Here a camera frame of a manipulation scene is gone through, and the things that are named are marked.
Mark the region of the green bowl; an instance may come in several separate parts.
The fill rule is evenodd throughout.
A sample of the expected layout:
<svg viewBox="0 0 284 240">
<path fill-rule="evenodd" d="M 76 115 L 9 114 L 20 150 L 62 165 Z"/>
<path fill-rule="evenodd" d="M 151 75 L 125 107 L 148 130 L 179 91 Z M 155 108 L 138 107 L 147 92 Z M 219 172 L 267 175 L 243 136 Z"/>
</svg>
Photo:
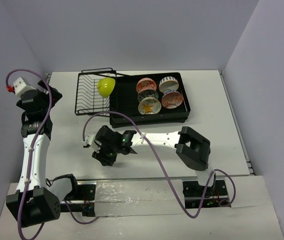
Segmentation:
<svg viewBox="0 0 284 240">
<path fill-rule="evenodd" d="M 114 78 L 105 77 L 97 82 L 96 88 L 101 97 L 107 98 L 113 92 L 115 84 L 116 80 Z"/>
</svg>

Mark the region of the leaf pattern white bowl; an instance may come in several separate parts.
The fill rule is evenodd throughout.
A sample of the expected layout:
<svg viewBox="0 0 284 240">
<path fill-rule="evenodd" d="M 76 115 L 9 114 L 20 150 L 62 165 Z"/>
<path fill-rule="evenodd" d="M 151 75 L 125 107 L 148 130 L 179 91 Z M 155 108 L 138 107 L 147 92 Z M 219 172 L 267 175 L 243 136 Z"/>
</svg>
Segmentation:
<svg viewBox="0 0 284 240">
<path fill-rule="evenodd" d="M 158 114 L 161 108 L 162 105 L 157 99 L 153 97 L 146 97 L 139 103 L 138 112 L 141 115 Z"/>
</svg>

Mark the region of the orange floral bowl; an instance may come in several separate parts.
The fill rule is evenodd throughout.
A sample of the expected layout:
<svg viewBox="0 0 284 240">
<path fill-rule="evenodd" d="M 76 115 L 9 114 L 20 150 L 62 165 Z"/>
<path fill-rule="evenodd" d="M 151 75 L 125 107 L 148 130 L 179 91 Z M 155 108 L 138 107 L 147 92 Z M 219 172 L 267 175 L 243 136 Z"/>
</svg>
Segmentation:
<svg viewBox="0 0 284 240">
<path fill-rule="evenodd" d="M 136 84 L 136 92 L 139 94 L 145 90 L 155 90 L 156 91 L 157 90 L 156 82 L 149 77 L 140 79 L 138 83 Z"/>
</svg>

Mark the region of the orange blue geometric bowl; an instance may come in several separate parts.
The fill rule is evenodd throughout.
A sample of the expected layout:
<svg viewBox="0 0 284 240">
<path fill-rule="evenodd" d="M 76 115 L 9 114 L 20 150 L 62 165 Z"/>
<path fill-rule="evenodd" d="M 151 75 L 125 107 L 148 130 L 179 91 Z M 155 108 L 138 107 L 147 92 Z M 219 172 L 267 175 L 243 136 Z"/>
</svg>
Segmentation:
<svg viewBox="0 0 284 240">
<path fill-rule="evenodd" d="M 161 99 L 161 104 L 166 109 L 175 109 L 184 101 L 183 95 L 176 90 L 168 90 Z"/>
</svg>

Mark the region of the white bowl pink rim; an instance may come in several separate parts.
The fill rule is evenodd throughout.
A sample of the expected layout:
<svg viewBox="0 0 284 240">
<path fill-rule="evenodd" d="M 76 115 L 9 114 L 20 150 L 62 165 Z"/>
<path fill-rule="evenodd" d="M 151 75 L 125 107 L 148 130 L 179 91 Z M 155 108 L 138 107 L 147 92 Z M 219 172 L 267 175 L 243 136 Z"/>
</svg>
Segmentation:
<svg viewBox="0 0 284 240">
<path fill-rule="evenodd" d="M 167 76 L 160 80 L 159 91 L 164 93 L 166 90 L 176 91 L 179 88 L 178 80 L 173 76 Z"/>
</svg>

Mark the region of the black leaf pattern bowl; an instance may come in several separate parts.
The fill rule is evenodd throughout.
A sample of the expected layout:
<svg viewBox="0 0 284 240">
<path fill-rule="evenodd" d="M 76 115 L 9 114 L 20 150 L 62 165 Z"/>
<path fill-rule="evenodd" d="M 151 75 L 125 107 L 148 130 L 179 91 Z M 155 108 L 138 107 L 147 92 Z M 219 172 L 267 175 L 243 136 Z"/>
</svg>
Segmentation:
<svg viewBox="0 0 284 240">
<path fill-rule="evenodd" d="M 158 99 L 159 95 L 157 93 L 156 90 L 153 89 L 147 89 L 147 90 L 143 90 L 141 91 L 138 95 L 137 95 L 137 100 L 139 102 L 141 102 L 143 99 L 147 98 L 147 97 L 152 97 L 154 99 Z"/>
</svg>

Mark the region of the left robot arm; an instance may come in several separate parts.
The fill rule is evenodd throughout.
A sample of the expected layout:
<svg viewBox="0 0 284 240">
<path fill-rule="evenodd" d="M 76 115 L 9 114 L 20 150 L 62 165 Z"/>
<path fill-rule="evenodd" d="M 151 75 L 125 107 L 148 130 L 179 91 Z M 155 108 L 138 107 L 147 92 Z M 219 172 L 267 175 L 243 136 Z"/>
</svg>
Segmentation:
<svg viewBox="0 0 284 240">
<path fill-rule="evenodd" d="M 24 157 L 20 179 L 15 193 L 8 195 L 6 206 L 21 228 L 57 220 L 61 202 L 75 199 L 80 187 L 73 174 L 58 176 L 47 186 L 46 158 L 51 141 L 53 123 L 46 116 L 62 94 L 55 88 L 51 93 L 36 89 L 19 77 L 11 91 L 19 98 L 17 106 L 23 109 L 21 135 Z"/>
</svg>

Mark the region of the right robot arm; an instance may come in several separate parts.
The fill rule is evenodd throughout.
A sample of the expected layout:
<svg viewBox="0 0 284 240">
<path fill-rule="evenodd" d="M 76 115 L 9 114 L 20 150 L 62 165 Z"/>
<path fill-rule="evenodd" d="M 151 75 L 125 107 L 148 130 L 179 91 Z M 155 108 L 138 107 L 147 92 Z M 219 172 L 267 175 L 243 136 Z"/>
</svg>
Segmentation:
<svg viewBox="0 0 284 240">
<path fill-rule="evenodd" d="M 112 166 L 117 155 L 136 155 L 148 147 L 149 143 L 155 149 L 174 151 L 186 167 L 194 170 L 203 195 L 208 197 L 217 189 L 215 177 L 209 178 L 213 172 L 209 164 L 211 142 L 188 126 L 174 132 L 139 134 L 136 130 L 119 133 L 104 125 L 96 134 L 86 136 L 83 146 L 93 149 L 92 157 L 102 166 Z"/>
</svg>

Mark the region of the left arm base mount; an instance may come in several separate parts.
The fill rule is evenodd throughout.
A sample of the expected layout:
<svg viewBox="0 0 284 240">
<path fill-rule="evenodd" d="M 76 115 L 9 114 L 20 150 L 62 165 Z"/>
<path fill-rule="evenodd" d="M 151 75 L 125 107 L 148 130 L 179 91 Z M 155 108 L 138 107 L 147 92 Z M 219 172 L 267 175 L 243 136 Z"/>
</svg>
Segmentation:
<svg viewBox="0 0 284 240">
<path fill-rule="evenodd" d="M 96 184 L 80 184 L 75 195 L 67 199 L 73 213 L 81 213 L 83 217 L 95 217 Z"/>
</svg>

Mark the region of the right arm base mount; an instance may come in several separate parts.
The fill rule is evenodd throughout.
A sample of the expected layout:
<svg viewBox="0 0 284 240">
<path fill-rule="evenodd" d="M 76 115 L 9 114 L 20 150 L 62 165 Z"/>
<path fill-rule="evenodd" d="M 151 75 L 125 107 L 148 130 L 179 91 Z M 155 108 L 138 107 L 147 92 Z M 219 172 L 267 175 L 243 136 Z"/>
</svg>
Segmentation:
<svg viewBox="0 0 284 240">
<path fill-rule="evenodd" d="M 186 209 L 197 209 L 200 206 L 204 186 L 199 185 L 197 180 L 184 180 L 183 195 Z M 202 203 L 202 208 L 218 208 L 229 203 L 229 194 L 223 179 L 215 181 L 214 186 L 208 187 Z"/>
</svg>

